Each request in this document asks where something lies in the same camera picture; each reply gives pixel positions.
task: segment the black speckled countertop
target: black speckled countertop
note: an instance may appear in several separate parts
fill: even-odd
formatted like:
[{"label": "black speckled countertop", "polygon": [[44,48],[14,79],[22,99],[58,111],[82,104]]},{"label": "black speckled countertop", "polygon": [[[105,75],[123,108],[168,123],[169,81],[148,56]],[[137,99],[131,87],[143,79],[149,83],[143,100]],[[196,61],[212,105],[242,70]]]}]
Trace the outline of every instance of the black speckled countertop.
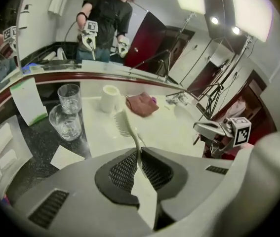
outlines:
[{"label": "black speckled countertop", "polygon": [[[47,112],[49,113],[58,103],[58,101],[49,101],[43,102],[43,105],[46,106]],[[59,136],[50,124],[48,117],[30,127],[27,126],[20,115],[17,118],[21,132],[33,157],[18,171],[6,192],[12,205],[28,189],[58,171],[50,162],[59,146],[85,159],[91,157],[83,124],[80,137],[68,142]]]}]

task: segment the white cup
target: white cup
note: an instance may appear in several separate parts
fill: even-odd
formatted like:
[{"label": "white cup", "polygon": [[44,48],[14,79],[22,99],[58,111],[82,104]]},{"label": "white cup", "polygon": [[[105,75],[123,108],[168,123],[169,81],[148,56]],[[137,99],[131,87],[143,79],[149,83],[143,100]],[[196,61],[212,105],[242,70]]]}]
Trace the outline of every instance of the white cup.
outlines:
[{"label": "white cup", "polygon": [[106,85],[102,89],[102,95],[100,100],[101,110],[105,113],[111,113],[115,107],[117,111],[120,105],[120,92],[117,87],[112,85]]}]

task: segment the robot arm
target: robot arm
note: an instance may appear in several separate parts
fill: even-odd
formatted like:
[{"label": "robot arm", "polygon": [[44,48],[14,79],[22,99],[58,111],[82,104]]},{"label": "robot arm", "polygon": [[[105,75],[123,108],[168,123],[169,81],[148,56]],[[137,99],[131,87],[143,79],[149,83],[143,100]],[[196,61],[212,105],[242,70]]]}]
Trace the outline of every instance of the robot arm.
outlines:
[{"label": "robot arm", "polygon": [[122,36],[118,42],[118,54],[121,58],[124,58],[130,48],[129,38]]},{"label": "robot arm", "polygon": [[17,56],[16,51],[16,26],[12,26],[3,31],[3,44],[0,46],[0,54],[5,59]]},{"label": "robot arm", "polygon": [[220,123],[196,122],[194,129],[210,148],[212,157],[220,158],[225,152],[248,142],[251,122],[246,118],[226,118]]},{"label": "robot arm", "polygon": [[81,34],[81,41],[88,51],[92,53],[93,59],[96,60],[96,37],[98,32],[98,23],[88,20]]}]

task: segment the sink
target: sink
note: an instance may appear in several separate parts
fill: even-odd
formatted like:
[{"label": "sink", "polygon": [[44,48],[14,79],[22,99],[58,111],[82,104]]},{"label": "sink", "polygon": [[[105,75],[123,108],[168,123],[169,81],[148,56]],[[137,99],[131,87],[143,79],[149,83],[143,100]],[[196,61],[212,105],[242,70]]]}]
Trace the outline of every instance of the sink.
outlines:
[{"label": "sink", "polygon": [[181,105],[176,105],[174,108],[174,114],[177,119],[185,121],[185,122],[193,122],[195,123],[195,119],[193,116],[190,114],[189,111],[186,110],[185,107]]}]

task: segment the pink cloth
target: pink cloth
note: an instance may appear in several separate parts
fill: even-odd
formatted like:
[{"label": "pink cloth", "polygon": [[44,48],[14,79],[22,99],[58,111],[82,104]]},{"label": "pink cloth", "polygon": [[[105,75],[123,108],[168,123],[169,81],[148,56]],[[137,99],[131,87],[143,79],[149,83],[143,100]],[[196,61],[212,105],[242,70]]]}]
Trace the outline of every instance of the pink cloth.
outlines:
[{"label": "pink cloth", "polygon": [[127,97],[126,105],[133,113],[141,117],[147,117],[159,109],[157,104],[146,92],[137,96]]}]

